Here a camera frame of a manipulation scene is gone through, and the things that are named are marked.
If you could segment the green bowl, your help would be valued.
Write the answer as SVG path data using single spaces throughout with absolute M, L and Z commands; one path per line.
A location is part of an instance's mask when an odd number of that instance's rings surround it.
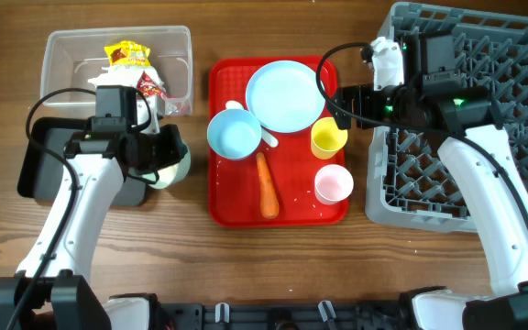
M 191 150 L 187 148 L 187 152 L 180 162 L 158 171 L 159 178 L 155 183 L 150 184 L 150 187 L 156 190 L 162 190 L 181 182 L 189 173 L 191 163 Z

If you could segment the yellow plastic cup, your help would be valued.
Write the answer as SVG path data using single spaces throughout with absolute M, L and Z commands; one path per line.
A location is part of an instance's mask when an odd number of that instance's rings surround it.
M 345 146 L 348 132 L 340 129 L 333 117 L 317 120 L 311 130 L 311 152 L 320 160 L 328 160 Z

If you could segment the pink plastic cup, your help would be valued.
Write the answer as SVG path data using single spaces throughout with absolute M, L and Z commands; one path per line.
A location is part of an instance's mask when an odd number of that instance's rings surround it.
M 315 197 L 321 204 L 331 205 L 344 201 L 353 192 L 354 179 L 343 166 L 323 166 L 314 177 Z

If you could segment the white napkin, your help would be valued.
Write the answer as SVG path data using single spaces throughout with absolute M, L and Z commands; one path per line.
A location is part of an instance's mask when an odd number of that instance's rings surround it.
M 105 85 L 134 87 L 142 92 L 151 110 L 156 110 L 161 116 L 166 115 L 165 101 L 167 95 L 164 82 L 152 66 L 110 66 L 106 68 L 105 73 L 89 79 L 88 83 L 94 87 Z

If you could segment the light blue bowl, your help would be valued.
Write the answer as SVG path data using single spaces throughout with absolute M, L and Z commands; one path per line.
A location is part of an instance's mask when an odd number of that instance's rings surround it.
M 211 150 L 218 156 L 242 160 L 258 148 L 261 125 L 247 110 L 226 109 L 211 119 L 207 140 Z

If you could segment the red yellow snack wrapper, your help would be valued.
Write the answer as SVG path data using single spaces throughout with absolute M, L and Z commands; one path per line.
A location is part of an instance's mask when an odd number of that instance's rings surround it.
M 123 40 L 119 43 L 105 46 L 104 52 L 111 66 L 150 66 L 150 48 L 131 40 Z

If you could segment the orange carrot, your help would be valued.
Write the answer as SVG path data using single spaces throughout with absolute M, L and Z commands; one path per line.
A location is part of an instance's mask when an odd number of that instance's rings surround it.
M 260 212 L 265 218 L 276 218 L 280 212 L 280 204 L 263 153 L 259 152 L 256 155 L 256 162 L 260 187 Z

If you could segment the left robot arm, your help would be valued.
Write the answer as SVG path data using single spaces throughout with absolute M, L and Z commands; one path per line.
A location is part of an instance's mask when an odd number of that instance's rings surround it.
M 135 87 L 93 90 L 95 114 L 62 153 L 30 145 L 61 163 L 62 182 L 36 244 L 11 277 L 0 277 L 0 329 L 172 329 L 156 294 L 132 293 L 101 303 L 89 285 L 106 214 L 126 180 L 156 184 L 159 171 L 188 153 L 175 125 L 152 133 L 157 117 L 138 122 Z

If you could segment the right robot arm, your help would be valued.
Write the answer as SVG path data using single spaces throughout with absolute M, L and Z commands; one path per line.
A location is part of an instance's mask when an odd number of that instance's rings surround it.
M 374 80 L 326 97 L 337 126 L 422 133 L 462 194 L 489 268 L 489 296 L 444 287 L 403 293 L 400 327 L 528 329 L 528 192 L 490 90 L 463 83 L 448 31 L 358 47 Z

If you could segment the large light blue plate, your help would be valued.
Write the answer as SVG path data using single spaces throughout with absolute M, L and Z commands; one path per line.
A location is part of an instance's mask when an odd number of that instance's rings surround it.
M 320 94 L 310 67 L 293 60 L 268 63 L 250 77 L 245 102 L 267 130 L 296 133 L 312 125 L 323 113 Z

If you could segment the white plastic spoon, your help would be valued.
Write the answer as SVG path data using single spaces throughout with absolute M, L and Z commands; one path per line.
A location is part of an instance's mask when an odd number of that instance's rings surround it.
M 226 109 L 241 109 L 244 110 L 244 106 L 235 100 L 229 100 L 225 103 Z M 266 142 L 271 148 L 276 148 L 279 146 L 279 140 L 276 139 L 268 130 L 264 127 L 261 128 L 261 138 Z

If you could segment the red serving tray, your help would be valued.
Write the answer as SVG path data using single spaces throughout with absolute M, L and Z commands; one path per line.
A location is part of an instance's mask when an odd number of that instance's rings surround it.
M 250 78 L 262 67 L 276 61 L 300 63 L 314 72 L 319 56 L 236 58 L 218 61 L 209 74 L 209 117 L 224 110 L 226 101 L 247 105 L 246 90 Z M 277 217 L 267 219 L 260 211 L 259 172 L 254 153 L 241 160 L 224 159 L 209 151 L 209 212 L 221 226 L 253 228 L 273 226 L 323 226 L 336 224 L 345 216 L 348 201 L 325 205 L 314 196 L 314 175 L 325 165 L 345 164 L 345 153 L 339 151 L 330 159 L 318 159 L 311 151 L 311 129 L 314 121 L 297 132 L 272 135 L 280 144 L 276 148 L 261 142 L 256 152 L 265 156 L 275 193 L 279 199 Z

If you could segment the black plastic tray bin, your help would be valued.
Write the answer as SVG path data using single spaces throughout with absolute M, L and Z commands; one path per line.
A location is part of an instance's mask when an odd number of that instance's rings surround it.
M 41 117 L 32 127 L 33 138 L 45 148 L 63 155 L 72 134 L 84 127 L 84 119 Z M 17 183 L 20 196 L 40 201 L 53 201 L 61 186 L 64 167 L 47 153 L 32 145 L 26 155 Z M 146 200 L 147 185 L 127 179 L 115 196 L 112 206 L 140 206 Z

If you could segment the clear plastic bin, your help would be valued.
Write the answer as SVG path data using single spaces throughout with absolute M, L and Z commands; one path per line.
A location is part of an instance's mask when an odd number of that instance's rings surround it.
M 150 49 L 149 62 L 163 82 L 170 116 L 193 112 L 193 47 L 186 26 L 107 27 L 60 30 L 49 35 L 44 54 L 40 95 L 64 88 L 92 90 L 92 78 L 105 73 L 105 47 L 123 40 Z

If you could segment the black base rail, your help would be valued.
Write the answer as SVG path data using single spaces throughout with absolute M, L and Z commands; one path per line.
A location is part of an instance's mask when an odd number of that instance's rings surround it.
M 396 302 L 236 305 L 164 304 L 167 329 L 181 330 L 390 330 L 401 329 Z

